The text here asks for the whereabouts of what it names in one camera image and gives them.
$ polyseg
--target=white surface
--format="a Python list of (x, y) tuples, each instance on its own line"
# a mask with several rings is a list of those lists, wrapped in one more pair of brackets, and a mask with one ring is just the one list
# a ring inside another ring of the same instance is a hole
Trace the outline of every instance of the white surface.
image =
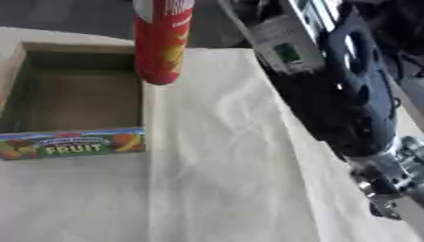
[[(97, 42), (7, 31), (21, 36), (9, 44)], [(188, 50), (180, 79), (147, 95), (151, 160), (0, 163), (0, 241), (417, 241), (403, 222), (369, 215), (346, 165), (276, 98), (251, 51)], [(404, 111), (400, 122), (419, 133)]]

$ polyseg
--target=open box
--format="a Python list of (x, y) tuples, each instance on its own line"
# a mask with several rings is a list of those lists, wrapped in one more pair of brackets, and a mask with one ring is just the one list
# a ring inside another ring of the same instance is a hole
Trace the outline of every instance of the open box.
[(0, 158), (145, 150), (132, 47), (23, 43), (12, 65), (1, 80)]

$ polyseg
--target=pringles can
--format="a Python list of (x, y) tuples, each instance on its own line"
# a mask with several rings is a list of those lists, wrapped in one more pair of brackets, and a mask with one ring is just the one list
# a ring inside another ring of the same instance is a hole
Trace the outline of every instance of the pringles can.
[(135, 67), (146, 82), (165, 85), (180, 75), (194, 0), (133, 0)]

